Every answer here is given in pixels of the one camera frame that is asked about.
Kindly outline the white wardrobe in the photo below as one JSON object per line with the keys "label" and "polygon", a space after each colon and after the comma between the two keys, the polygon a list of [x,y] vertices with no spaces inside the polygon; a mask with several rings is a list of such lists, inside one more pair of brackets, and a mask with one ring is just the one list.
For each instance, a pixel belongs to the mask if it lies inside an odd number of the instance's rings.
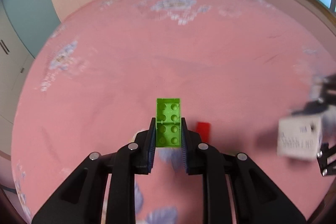
{"label": "white wardrobe", "polygon": [[1,154],[10,158],[19,97],[34,57],[17,36],[1,5]]}

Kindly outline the small white milk box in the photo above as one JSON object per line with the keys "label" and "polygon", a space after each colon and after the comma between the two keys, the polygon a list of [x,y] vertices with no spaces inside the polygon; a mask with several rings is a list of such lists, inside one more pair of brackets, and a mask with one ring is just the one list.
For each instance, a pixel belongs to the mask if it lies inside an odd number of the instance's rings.
{"label": "small white milk box", "polygon": [[322,143],[322,117],[295,115],[278,122],[277,154],[291,159],[316,159]]}

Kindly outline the pink floral bed cover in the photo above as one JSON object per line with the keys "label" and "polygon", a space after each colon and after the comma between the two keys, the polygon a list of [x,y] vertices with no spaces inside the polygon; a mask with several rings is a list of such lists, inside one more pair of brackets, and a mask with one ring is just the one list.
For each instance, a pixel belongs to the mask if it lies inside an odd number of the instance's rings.
{"label": "pink floral bed cover", "polygon": [[146,130],[157,98],[179,98],[190,129],[245,152],[313,214],[332,183],[316,162],[277,155],[278,120],[313,95],[335,60],[294,19],[263,0],[97,0],[58,26],[26,77],[11,161],[32,220],[88,156]]}

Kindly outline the red toy brick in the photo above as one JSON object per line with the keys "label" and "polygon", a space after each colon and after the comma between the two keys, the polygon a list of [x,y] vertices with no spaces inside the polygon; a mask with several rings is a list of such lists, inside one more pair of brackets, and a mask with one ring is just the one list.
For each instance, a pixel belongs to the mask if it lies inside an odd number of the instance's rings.
{"label": "red toy brick", "polygon": [[208,122],[197,122],[196,132],[201,136],[202,142],[208,143],[211,137],[211,124]]}

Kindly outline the green toy brick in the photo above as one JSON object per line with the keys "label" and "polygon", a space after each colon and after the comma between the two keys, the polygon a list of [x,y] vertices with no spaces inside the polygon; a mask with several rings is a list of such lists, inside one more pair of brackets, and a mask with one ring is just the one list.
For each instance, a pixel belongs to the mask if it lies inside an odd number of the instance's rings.
{"label": "green toy brick", "polygon": [[156,147],[179,148],[181,146],[181,100],[157,98]]}

